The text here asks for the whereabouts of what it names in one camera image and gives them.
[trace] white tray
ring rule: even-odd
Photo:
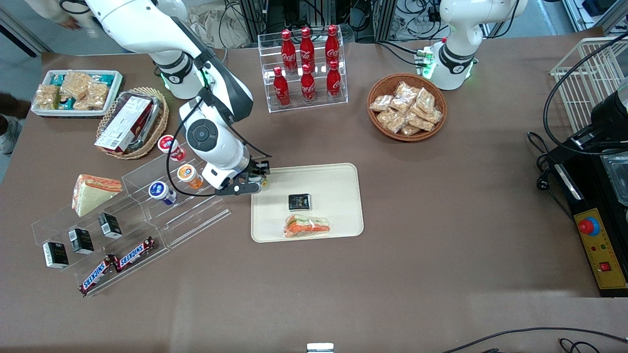
[[[288,195],[309,193],[311,210],[290,212]],[[288,216],[325,217],[326,234],[284,238]],[[357,168],[351,163],[273,168],[268,185],[251,196],[251,237],[256,242],[293,241],[359,236],[364,230]]]
[[[114,103],[118,90],[120,89],[120,85],[122,84],[122,74],[118,71],[114,70],[74,70],[78,72],[84,72],[89,75],[113,75],[114,81],[111,83],[111,87],[109,87],[109,93],[107,94],[107,100],[105,100],[105,105],[102,107],[102,110],[99,111],[66,111],[62,109],[38,109],[32,107],[31,110],[39,115],[39,116],[54,116],[54,117],[90,117],[90,116],[103,116],[109,110],[111,105]],[[46,77],[44,77],[41,82],[42,85],[50,84],[50,80],[52,80],[53,75],[65,75],[68,73],[68,70],[50,70],[46,73]]]

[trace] white wire rack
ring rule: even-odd
[[[585,38],[571,49],[549,73],[558,82],[571,66],[612,37]],[[591,110],[619,88],[624,74],[617,63],[617,56],[628,48],[628,40],[621,40],[602,50],[577,68],[558,88],[563,99],[573,132],[591,123]]]

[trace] sleeve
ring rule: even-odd
[[[62,23],[70,19],[70,15],[59,7],[56,0],[24,0],[41,17]]]

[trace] brown table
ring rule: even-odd
[[[351,162],[360,177],[359,237],[255,243],[250,198],[232,214],[101,294],[46,269],[31,223],[66,206],[79,173],[121,177],[159,155],[118,161],[93,146],[96,120],[30,115],[0,187],[0,350],[11,352],[440,352],[493,332],[573,326],[625,335],[628,301],[601,299],[573,224],[534,186],[549,70],[579,36],[486,41],[465,85],[446,92],[433,138],[397,143],[371,124],[365,99],[381,77],[411,68],[374,45],[348,47],[350,103],[268,114],[256,50],[228,67],[257,104],[238,130],[275,167]],[[53,68],[115,69],[126,87],[165,92],[146,55],[47,55]],[[180,101],[170,95],[171,111]],[[177,115],[171,115],[169,131]],[[565,122],[554,120],[556,128]],[[495,339],[513,352],[559,352],[556,338],[604,352],[582,334]]]

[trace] bread slice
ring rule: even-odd
[[[83,217],[122,191],[120,180],[81,174],[74,185],[72,209]]]

